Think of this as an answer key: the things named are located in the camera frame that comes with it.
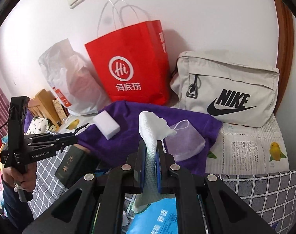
red paper bag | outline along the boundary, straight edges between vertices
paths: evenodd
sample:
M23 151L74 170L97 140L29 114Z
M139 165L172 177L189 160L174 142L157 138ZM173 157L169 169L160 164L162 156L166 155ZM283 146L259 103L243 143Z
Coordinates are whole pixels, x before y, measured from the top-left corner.
M85 47L112 101L168 102L169 60L160 20L127 26Z

white sponge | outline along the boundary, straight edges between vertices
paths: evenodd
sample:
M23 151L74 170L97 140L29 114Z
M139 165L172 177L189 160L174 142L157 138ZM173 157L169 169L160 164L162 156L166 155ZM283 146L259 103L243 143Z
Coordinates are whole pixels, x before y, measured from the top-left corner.
M100 132L109 140L112 136L118 133L121 129L118 123L108 114L107 111L102 111L94 118L94 123Z

human hand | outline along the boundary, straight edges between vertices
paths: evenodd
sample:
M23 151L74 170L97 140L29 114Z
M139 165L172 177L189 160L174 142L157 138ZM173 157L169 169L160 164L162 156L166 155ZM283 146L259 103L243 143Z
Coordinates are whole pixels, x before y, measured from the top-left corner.
M28 192L33 192L36 184L37 163L31 163L27 166L27 172L21 174L13 167L3 168L3 180L12 188L15 187L14 180L21 182L21 187Z

metal screw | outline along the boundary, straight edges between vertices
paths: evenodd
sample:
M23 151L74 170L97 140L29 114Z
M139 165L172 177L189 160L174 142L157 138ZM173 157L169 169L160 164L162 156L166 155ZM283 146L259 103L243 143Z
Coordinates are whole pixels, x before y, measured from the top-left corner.
M93 180L93 179L94 179L94 175L91 174L91 173L85 174L84 179L85 179L86 181Z
M208 175L208 180L214 182L214 181L217 180L217 177L214 174L209 174Z
M122 165L122 170L124 170L124 171L128 171L128 170L130 170L132 167L129 165L129 164L124 164L124 165Z
M178 165L178 164L172 164L171 166L170 166L170 168L173 170L173 171L178 171L179 169L180 169L180 166Z

white paper bag handle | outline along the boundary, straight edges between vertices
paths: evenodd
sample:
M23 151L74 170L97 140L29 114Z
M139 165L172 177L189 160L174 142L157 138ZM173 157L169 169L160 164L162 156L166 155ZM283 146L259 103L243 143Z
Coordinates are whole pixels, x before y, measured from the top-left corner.
M124 0L116 0L116 1L114 2L114 4L113 4L113 7L112 7L112 15L113 15L113 22L114 22L114 24L116 24L116 21L115 21L115 18L114 18L114 11L113 11L113 9L116 9L115 5L116 5L119 1L125 3L128 7L130 7L130 8L132 9L132 11L134 11L134 13L135 13L135 15L136 15L136 18L137 18L137 20L138 20L138 23L140 23L140 20L139 20L139 18L138 18L138 15L137 15L136 11L133 9L133 7L132 7L131 5L129 5L129 4L128 4L127 2L125 2Z
M108 0L105 3L104 7L102 8L102 12L100 13L100 17L99 17L99 21L98 21L98 25L97 25L97 38L99 37L99 26L100 26L100 22L102 20L102 15L104 14L105 8L107 7L108 3L111 3L111 5L112 5L112 14L113 14L113 21L114 21L114 27L115 27L115 29L116 29L116 22L115 22L115 19L114 19L114 13L113 13L114 11L113 11L113 9L116 10L116 13L118 14L119 19L120 19L120 26L121 26L121 28L123 28L123 26L122 26L122 20L121 20L121 17L119 15L118 10L114 7L114 4L111 2L111 0Z

